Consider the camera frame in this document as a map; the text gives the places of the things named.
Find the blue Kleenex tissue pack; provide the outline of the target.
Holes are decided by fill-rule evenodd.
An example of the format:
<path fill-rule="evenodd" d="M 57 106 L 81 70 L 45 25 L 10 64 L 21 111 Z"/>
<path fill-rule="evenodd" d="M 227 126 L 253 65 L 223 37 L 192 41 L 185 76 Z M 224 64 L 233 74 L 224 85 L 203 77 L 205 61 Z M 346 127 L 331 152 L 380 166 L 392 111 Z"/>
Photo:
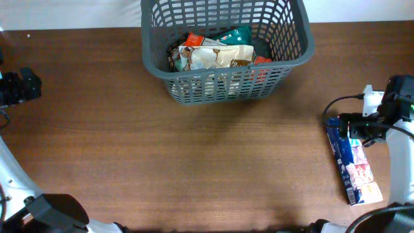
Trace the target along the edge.
<path fill-rule="evenodd" d="M 327 136 L 348 203 L 355 206 L 381 202 L 382 192 L 374 180 L 360 140 L 340 137 L 339 118 L 328 119 L 328 124 Z"/>

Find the green red coffee packet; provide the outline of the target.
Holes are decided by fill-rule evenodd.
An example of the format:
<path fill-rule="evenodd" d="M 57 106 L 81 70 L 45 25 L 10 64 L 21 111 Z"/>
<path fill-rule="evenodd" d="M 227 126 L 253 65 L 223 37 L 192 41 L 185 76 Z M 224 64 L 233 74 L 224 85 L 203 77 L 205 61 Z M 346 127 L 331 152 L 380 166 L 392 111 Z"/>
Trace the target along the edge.
<path fill-rule="evenodd" d="M 238 27 L 212 39 L 226 45 L 252 45 L 252 29 L 249 26 Z"/>

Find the beige brown snack bag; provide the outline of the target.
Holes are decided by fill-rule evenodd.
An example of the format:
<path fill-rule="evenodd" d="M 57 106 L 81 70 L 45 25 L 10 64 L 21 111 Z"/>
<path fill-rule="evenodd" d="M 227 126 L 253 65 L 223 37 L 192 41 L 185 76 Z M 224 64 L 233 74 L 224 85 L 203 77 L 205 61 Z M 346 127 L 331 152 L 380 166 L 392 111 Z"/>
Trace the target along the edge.
<path fill-rule="evenodd" d="M 169 65 L 169 71 L 170 72 L 176 72 L 177 71 L 175 63 L 178 60 L 180 60 L 179 47 L 175 47 L 168 54 L 168 65 Z"/>

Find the beige white snack bag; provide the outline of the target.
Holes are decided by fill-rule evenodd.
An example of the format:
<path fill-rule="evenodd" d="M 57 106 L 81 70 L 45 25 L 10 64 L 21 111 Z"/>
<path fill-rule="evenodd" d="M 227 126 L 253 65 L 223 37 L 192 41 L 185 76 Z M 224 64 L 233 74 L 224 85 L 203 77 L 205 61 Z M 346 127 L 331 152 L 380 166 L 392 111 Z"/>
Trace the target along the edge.
<path fill-rule="evenodd" d="M 248 66 L 254 48 L 250 45 L 180 46 L 179 53 L 180 60 L 175 63 L 177 70 L 193 71 Z"/>

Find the yellow orange pasta packet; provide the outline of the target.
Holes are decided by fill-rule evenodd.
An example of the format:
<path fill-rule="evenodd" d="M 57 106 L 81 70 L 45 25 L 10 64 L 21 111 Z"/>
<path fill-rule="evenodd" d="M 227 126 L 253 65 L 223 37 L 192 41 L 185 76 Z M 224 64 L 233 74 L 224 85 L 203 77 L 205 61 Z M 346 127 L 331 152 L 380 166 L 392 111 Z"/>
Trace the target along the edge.
<path fill-rule="evenodd" d="M 220 43 L 211 38 L 204 36 L 199 36 L 194 33 L 190 33 L 185 43 L 181 46 L 227 46 L 224 43 Z M 257 65 L 259 63 L 270 63 L 272 60 L 270 58 L 265 58 L 263 56 L 258 56 L 254 51 L 252 62 L 249 65 Z"/>

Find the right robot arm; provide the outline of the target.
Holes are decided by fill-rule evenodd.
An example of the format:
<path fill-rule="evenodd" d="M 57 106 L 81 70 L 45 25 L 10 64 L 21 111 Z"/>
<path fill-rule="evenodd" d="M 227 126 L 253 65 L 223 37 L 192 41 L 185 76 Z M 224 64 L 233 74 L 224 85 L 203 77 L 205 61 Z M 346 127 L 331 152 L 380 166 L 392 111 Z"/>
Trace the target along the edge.
<path fill-rule="evenodd" d="M 385 142 L 390 155 L 390 196 L 386 207 L 370 211 L 348 227 L 319 219 L 304 232 L 412 232 L 413 231 L 413 76 L 392 76 L 384 91 L 367 85 L 356 99 L 363 100 L 362 113 L 322 115 L 334 154 L 351 156 L 352 139 L 363 147 Z"/>

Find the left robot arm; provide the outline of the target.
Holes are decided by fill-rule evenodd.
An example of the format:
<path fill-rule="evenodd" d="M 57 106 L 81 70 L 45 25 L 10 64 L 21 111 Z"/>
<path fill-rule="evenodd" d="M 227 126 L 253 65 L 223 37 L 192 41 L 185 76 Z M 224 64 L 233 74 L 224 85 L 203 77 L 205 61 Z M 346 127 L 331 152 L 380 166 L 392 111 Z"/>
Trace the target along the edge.
<path fill-rule="evenodd" d="M 4 108 L 41 96 L 42 82 L 32 69 L 1 75 L 1 114 Z M 26 174 L 1 141 L 1 232 L 129 232 L 119 223 L 89 218 L 69 194 L 47 194 Z"/>

